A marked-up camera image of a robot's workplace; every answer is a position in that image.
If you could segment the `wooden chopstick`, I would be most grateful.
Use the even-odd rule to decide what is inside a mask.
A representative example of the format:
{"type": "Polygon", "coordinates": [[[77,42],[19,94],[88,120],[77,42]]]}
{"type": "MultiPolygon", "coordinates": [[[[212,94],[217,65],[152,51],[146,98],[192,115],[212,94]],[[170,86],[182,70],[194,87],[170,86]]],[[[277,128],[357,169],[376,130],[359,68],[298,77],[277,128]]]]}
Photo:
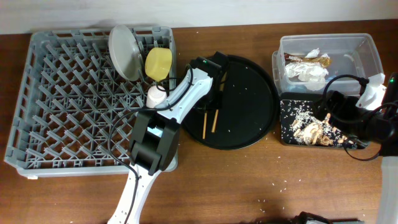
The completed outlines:
{"type": "Polygon", "coordinates": [[[207,116],[208,116],[208,113],[207,113],[207,111],[205,111],[204,118],[203,118],[203,132],[202,132],[203,140],[206,138],[207,116]]]}
{"type": "MultiPolygon", "coordinates": [[[[227,73],[225,73],[225,74],[223,75],[222,79],[221,79],[221,84],[220,84],[220,88],[219,88],[219,91],[220,91],[220,92],[223,92],[223,90],[224,90],[224,83],[225,83],[225,81],[226,81],[226,77],[227,77],[227,73]]],[[[219,115],[219,109],[216,109],[216,111],[215,111],[215,116],[214,116],[214,119],[213,119],[213,125],[212,125],[212,129],[211,129],[211,133],[215,133],[215,131],[216,131],[216,125],[217,125],[217,121],[218,121],[218,115],[219,115]]]]}

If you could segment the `white napkin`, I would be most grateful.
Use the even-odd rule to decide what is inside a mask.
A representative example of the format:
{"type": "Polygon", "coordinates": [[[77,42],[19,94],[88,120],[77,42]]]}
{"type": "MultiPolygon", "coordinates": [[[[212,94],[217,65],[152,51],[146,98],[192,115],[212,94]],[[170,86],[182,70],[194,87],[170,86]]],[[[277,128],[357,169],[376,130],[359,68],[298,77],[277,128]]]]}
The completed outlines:
{"type": "MultiPolygon", "coordinates": [[[[299,56],[305,58],[313,57],[329,57],[328,54],[320,54],[320,49],[313,49],[306,56],[299,56]]],[[[315,63],[297,63],[286,61],[285,71],[288,78],[297,78],[300,82],[304,82],[306,88],[311,91],[321,90],[326,84],[326,76],[329,74],[327,68],[321,67],[315,63]]]]}

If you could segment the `gold snack wrapper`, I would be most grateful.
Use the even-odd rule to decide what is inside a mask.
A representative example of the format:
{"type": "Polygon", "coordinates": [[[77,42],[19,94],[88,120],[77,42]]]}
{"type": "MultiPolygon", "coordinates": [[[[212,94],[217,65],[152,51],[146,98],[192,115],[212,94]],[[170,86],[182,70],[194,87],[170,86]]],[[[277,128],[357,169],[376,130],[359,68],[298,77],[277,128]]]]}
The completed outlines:
{"type": "Polygon", "coordinates": [[[315,63],[319,64],[323,68],[327,68],[332,64],[332,59],[328,57],[305,58],[305,57],[299,57],[292,54],[284,53],[284,59],[285,61],[288,62],[315,63]]]}

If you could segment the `pink cup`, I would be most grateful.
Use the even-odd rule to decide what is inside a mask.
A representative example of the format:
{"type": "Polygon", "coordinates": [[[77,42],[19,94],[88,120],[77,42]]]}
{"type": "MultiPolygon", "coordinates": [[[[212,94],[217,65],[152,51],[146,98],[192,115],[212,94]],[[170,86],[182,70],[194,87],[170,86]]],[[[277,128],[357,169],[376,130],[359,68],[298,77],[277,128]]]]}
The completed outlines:
{"type": "Polygon", "coordinates": [[[152,86],[147,92],[146,106],[155,108],[167,98],[167,92],[162,86],[152,86]]]}

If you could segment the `yellow bowl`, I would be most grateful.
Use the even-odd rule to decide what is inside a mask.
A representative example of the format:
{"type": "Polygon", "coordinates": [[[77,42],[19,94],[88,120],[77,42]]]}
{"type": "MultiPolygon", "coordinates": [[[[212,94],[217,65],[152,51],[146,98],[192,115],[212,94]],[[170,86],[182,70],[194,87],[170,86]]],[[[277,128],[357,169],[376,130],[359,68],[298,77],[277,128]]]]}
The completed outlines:
{"type": "Polygon", "coordinates": [[[148,77],[159,82],[167,78],[171,66],[172,51],[166,48],[154,47],[146,58],[145,72],[148,77]]]}

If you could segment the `grey plate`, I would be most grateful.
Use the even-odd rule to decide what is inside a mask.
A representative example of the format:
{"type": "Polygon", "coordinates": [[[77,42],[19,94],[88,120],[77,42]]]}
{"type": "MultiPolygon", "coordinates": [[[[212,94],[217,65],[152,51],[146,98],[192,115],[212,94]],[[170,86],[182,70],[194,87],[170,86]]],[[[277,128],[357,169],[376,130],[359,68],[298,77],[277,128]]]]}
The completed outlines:
{"type": "Polygon", "coordinates": [[[131,30],[125,25],[112,28],[108,40],[111,61],[124,79],[136,81],[142,68],[142,55],[131,30]]]}

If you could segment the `blue cup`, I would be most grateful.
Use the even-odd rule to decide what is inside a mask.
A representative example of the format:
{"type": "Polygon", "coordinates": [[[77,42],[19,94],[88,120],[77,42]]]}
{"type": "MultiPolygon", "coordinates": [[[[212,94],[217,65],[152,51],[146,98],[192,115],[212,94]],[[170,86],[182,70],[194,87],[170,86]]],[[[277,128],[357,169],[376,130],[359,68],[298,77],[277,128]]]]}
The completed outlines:
{"type": "Polygon", "coordinates": [[[147,131],[153,134],[154,136],[157,136],[158,138],[161,138],[163,134],[163,129],[158,126],[155,126],[154,128],[148,127],[147,131]]]}

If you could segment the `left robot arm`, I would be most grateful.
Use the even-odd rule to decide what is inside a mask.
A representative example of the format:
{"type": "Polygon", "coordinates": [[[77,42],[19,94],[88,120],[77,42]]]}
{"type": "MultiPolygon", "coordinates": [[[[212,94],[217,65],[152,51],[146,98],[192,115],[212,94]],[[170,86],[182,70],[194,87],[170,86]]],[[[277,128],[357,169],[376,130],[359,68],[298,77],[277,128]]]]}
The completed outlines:
{"type": "Polygon", "coordinates": [[[218,106],[220,86],[229,68],[227,55],[216,52],[198,57],[186,66],[186,75],[171,94],[153,108],[143,107],[125,117],[135,116],[128,153],[127,182],[109,223],[139,223],[146,198],[155,179],[174,170],[181,123],[195,107],[218,106]]]}

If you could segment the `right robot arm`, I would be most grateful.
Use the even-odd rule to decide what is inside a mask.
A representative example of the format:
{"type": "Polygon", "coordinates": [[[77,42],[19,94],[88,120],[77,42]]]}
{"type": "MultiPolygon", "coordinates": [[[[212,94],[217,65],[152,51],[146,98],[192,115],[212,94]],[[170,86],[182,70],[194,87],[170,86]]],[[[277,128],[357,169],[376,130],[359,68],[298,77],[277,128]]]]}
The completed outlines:
{"type": "Polygon", "coordinates": [[[331,116],[330,125],[347,137],[343,141],[346,151],[349,141],[358,147],[367,147],[370,142],[381,145],[372,157],[356,160],[382,158],[382,194],[376,222],[397,223],[397,73],[391,74],[386,86],[384,79],[383,73],[369,78],[340,75],[331,79],[324,87],[315,117],[331,116]],[[330,85],[341,78],[358,81],[359,98],[329,90],[330,85]]]}

